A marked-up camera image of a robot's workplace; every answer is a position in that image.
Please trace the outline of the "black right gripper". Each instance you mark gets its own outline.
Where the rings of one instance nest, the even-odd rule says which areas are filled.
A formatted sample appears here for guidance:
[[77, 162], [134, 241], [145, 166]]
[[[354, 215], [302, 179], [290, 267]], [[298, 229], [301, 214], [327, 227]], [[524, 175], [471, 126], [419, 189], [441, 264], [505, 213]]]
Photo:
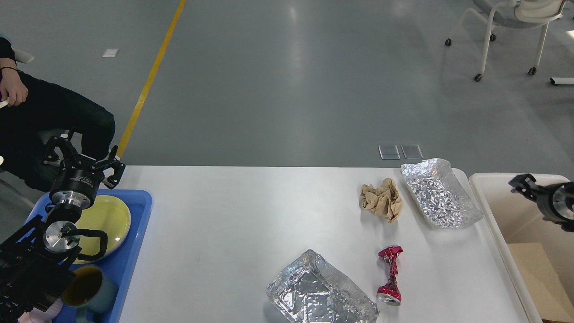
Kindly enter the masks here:
[[544, 221], [559, 225], [564, 231], [574, 231], [573, 182], [540, 186], [532, 174], [518, 174], [509, 185], [512, 193], [536, 202]]

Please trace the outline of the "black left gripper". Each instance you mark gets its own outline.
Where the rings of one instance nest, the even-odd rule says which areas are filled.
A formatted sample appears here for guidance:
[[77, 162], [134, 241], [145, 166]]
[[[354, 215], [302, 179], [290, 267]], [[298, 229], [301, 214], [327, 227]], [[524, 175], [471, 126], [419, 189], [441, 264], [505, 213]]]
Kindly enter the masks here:
[[78, 169], [81, 157], [71, 139], [74, 131], [64, 131], [48, 138], [42, 165], [60, 168], [49, 192], [50, 201], [57, 204], [71, 204], [85, 210], [95, 202], [100, 183], [114, 189], [121, 181], [126, 165], [117, 155], [119, 146], [109, 151], [106, 159], [99, 160], [93, 170]]

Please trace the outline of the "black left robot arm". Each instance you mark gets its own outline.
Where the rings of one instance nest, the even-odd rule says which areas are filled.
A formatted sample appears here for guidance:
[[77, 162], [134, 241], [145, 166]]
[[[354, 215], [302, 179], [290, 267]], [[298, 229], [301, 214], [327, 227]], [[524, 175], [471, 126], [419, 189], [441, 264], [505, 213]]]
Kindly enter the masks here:
[[125, 164], [110, 149], [106, 159], [78, 153], [71, 143], [74, 132], [53, 136], [41, 163], [59, 168], [49, 191], [52, 208], [47, 218], [36, 215], [1, 244], [0, 314], [3, 323], [16, 323], [23, 313], [47, 311], [75, 277], [75, 260], [96, 261], [108, 247], [102, 230], [80, 229], [82, 212], [95, 202], [101, 184], [119, 184]]

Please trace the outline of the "person's left hand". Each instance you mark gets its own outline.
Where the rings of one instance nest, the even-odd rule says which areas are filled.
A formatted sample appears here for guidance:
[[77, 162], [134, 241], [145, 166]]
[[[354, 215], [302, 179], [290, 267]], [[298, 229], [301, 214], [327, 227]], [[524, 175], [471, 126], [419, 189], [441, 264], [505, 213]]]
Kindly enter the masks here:
[[17, 106], [26, 101], [29, 93], [23, 84], [16, 68], [5, 67], [1, 69], [1, 102], [6, 101], [9, 106]]

